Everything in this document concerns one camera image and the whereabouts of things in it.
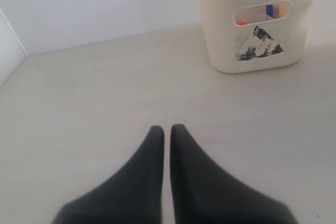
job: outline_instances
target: storage container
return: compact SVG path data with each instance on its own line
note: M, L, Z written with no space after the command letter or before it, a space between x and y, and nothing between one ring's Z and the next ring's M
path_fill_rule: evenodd
M210 62L240 73L296 62L313 0L199 0Z

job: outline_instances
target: white table surface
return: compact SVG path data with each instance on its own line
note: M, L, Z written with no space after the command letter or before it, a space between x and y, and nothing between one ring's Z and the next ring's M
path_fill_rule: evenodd
M248 185L302 224L336 223L336 0L314 4L305 56L223 74L199 24L29 58L0 89L0 223L50 223L110 177L153 124L184 123Z

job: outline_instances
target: cream plastic basket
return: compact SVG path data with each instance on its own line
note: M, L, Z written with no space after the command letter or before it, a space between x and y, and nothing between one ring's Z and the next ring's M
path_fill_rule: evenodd
M290 65L302 56L313 0L199 0L211 64L240 73ZM238 26L239 10L278 5L281 18Z

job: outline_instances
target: basket handle hole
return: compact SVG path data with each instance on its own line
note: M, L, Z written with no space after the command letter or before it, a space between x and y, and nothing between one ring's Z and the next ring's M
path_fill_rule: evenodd
M234 14L234 23L238 26L271 22L286 18L292 11L292 2L288 0L239 9Z

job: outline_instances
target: mountain print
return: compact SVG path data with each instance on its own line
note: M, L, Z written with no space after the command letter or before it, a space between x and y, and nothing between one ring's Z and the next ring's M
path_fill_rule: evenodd
M256 26L251 34L237 41L238 61L264 58L283 52L282 47L264 29Z

